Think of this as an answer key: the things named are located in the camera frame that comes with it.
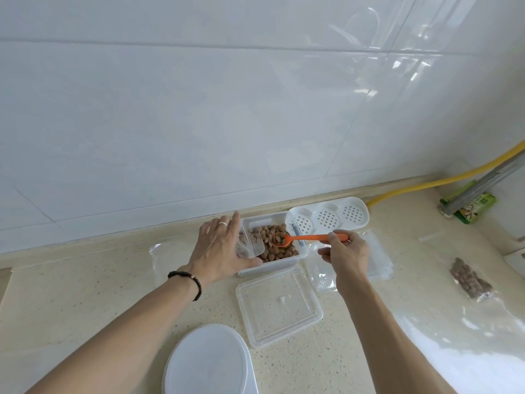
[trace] green food packet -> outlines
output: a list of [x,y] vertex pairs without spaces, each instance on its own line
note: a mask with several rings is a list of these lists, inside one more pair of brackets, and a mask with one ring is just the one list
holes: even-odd
[[[476,183],[476,180],[469,182],[469,184],[453,192],[446,198],[440,199],[440,202],[443,205],[446,205],[450,201],[450,199],[454,198],[455,196],[459,195],[463,191],[467,190],[475,183]],[[483,192],[480,196],[475,198],[472,202],[470,202],[469,204],[463,206],[458,211],[456,211],[454,215],[457,218],[459,218],[463,222],[463,224],[472,224],[476,222],[479,216],[482,215],[482,213],[484,213],[490,206],[495,204],[495,202],[496,202],[496,198],[494,195],[488,192]]]

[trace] wall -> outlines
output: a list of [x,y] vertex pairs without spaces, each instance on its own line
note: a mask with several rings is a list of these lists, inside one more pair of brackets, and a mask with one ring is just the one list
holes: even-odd
[[441,171],[525,0],[0,0],[0,251]]
[[[525,78],[525,69],[520,75]],[[480,166],[508,151],[520,141],[525,140],[525,85],[517,81],[509,85],[505,94],[487,110],[486,114],[475,125],[474,129],[456,148],[458,157],[446,169],[449,175],[456,175]],[[525,242],[515,240],[502,241],[498,227],[489,227],[492,223],[504,229],[512,239],[525,237],[525,167],[520,168],[509,177],[490,189],[498,202],[487,212],[483,231],[490,232],[489,238],[504,254],[525,247]]]

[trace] hand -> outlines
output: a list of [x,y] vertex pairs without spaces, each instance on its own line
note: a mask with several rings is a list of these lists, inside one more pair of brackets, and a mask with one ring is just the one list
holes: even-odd
[[258,258],[239,258],[235,244],[239,235],[240,216],[234,212],[232,220],[223,215],[200,226],[199,238],[188,264],[179,268],[193,274],[203,286],[216,282],[246,268],[262,265]]
[[368,266],[368,254],[370,248],[366,241],[352,231],[335,230],[337,234],[346,234],[350,239],[342,243],[333,232],[328,234],[330,247],[318,249],[317,253],[327,263],[332,264],[338,277],[350,277],[357,279],[366,278],[366,268]]

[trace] spoon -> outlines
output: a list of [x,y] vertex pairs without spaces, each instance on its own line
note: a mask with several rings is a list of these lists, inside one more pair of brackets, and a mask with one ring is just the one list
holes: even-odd
[[[348,238],[348,235],[346,234],[336,234],[339,239],[342,241],[342,242],[346,242],[349,240]],[[292,243],[292,241],[300,241],[300,240],[303,240],[303,241],[319,241],[319,242],[328,242],[328,235],[300,235],[300,236],[290,236],[288,234],[286,234],[286,236],[284,237],[284,239],[281,239],[281,243],[274,243],[272,242],[272,245],[274,246],[277,246],[277,247],[286,247],[288,246],[290,243]]]

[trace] bracelet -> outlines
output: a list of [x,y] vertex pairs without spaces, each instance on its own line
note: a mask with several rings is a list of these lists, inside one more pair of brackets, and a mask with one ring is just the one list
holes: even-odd
[[199,300],[200,295],[202,294],[202,286],[200,285],[199,280],[192,274],[186,271],[171,271],[169,274],[167,274],[167,278],[170,279],[172,276],[179,275],[179,276],[185,276],[187,278],[192,278],[193,281],[197,284],[199,287],[199,294],[193,299],[194,302]]

